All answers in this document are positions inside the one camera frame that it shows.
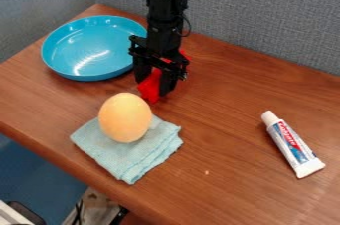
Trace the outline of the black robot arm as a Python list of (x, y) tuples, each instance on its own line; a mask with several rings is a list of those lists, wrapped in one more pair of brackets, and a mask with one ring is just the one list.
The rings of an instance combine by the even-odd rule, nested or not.
[(134, 70), (139, 91), (150, 102), (157, 102), (187, 78), (190, 60), (181, 52), (185, 10), (189, 0), (147, 0), (149, 35), (130, 37)]

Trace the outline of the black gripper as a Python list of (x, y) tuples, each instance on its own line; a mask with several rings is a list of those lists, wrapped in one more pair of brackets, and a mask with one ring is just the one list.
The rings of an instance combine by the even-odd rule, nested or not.
[[(186, 17), (177, 15), (171, 20), (157, 20), (149, 17), (149, 36), (141, 37), (133, 35), (130, 37), (133, 45), (130, 47), (130, 54), (138, 48), (146, 49), (159, 56), (165, 56), (170, 52), (175, 52), (181, 47), (181, 40), (189, 36), (189, 33), (182, 33), (183, 22)], [(150, 61), (141, 56), (134, 58), (137, 81), (141, 83), (153, 72), (153, 65)], [(161, 96), (166, 96), (175, 88), (178, 81), (178, 72), (175, 70), (163, 70), (161, 80)]]

